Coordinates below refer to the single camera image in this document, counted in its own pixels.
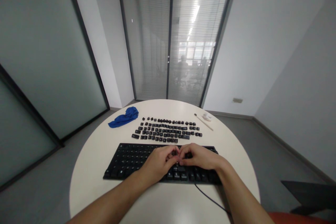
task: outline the person's left hand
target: person's left hand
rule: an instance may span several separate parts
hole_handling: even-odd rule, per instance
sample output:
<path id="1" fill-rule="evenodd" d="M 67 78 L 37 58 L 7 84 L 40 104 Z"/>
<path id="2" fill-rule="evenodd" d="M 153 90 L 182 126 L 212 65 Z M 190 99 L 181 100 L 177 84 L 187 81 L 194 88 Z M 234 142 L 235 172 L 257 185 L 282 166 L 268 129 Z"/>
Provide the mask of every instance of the person's left hand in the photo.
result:
<path id="1" fill-rule="evenodd" d="M 177 152 L 176 156 L 171 155 L 174 150 Z M 168 145 L 153 150 L 139 169 L 139 175 L 144 179 L 148 187 L 162 179 L 169 169 L 180 161 L 179 153 L 180 150 L 176 145 Z"/>

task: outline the wall socket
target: wall socket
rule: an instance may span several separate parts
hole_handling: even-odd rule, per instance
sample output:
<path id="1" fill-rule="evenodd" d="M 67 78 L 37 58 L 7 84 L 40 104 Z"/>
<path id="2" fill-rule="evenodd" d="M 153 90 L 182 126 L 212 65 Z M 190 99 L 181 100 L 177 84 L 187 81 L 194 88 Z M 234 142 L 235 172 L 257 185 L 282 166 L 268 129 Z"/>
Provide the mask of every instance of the wall socket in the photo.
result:
<path id="1" fill-rule="evenodd" d="M 242 102 L 243 102 L 243 99 L 233 98 L 232 101 L 233 101 L 234 103 L 242 103 Z"/>

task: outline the round table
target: round table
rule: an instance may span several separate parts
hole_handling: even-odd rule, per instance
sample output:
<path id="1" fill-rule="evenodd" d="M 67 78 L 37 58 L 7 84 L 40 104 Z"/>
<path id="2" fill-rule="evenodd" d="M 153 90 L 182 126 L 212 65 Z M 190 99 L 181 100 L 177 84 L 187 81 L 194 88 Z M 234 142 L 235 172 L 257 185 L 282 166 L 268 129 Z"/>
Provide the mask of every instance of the round table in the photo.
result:
<path id="1" fill-rule="evenodd" d="M 125 114 L 128 107 L 135 106 L 139 117 L 119 128 L 110 128 L 108 123 Z M 181 120 L 195 122 L 203 137 L 190 136 L 190 140 L 179 139 L 178 144 L 195 142 L 214 146 L 219 155 L 225 157 L 235 168 L 240 178 L 260 202 L 256 174 L 251 161 L 236 136 L 216 117 L 207 122 L 211 131 L 198 118 L 205 110 L 175 100 L 147 100 L 120 109 L 91 134 L 81 150 L 75 164 L 70 186 L 70 214 L 75 216 L 95 199 L 117 186 L 121 181 L 103 180 L 119 143 L 166 144 L 153 140 L 140 140 L 131 135 L 143 122 L 142 118 Z M 199 185 L 209 197 L 223 205 L 220 187 Z M 157 183 L 149 188 L 134 203 L 121 221 L 122 223 L 230 223 L 227 214 L 207 199 L 193 184 Z"/>

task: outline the blue cloth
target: blue cloth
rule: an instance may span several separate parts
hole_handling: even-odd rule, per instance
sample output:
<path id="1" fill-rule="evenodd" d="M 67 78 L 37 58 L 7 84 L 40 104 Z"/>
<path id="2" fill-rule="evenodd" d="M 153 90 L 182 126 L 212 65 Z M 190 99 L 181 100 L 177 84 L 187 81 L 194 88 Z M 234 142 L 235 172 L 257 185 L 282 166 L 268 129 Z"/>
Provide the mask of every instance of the blue cloth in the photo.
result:
<path id="1" fill-rule="evenodd" d="M 138 118 L 139 115 L 139 111 L 137 110 L 136 107 L 129 107 L 128 109 L 126 109 L 126 114 L 125 115 L 119 115 L 115 118 L 114 121 L 109 122 L 108 125 L 111 128 L 117 128 L 120 126 L 123 126 L 135 119 Z"/>

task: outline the keyboard cable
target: keyboard cable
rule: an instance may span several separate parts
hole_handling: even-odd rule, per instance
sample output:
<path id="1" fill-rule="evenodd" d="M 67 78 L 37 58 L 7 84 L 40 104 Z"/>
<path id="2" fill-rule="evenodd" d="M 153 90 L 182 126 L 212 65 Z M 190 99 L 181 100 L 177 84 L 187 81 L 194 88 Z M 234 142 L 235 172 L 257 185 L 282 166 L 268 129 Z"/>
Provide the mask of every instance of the keyboard cable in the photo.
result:
<path id="1" fill-rule="evenodd" d="M 232 216 L 231 215 L 231 213 L 228 211 L 228 210 L 226 210 L 224 207 L 222 207 L 221 205 L 219 205 L 216 201 L 214 201 L 213 199 L 211 199 L 208 195 L 206 195 L 197 185 L 196 185 L 196 183 L 195 183 L 195 186 L 197 187 L 197 189 L 201 192 L 201 193 L 203 193 L 203 195 L 205 196 L 205 197 L 207 197 L 209 200 L 211 200 L 213 203 L 215 203 L 217 206 L 219 206 L 220 208 L 222 208 L 228 215 L 230 215 L 230 216 Z"/>

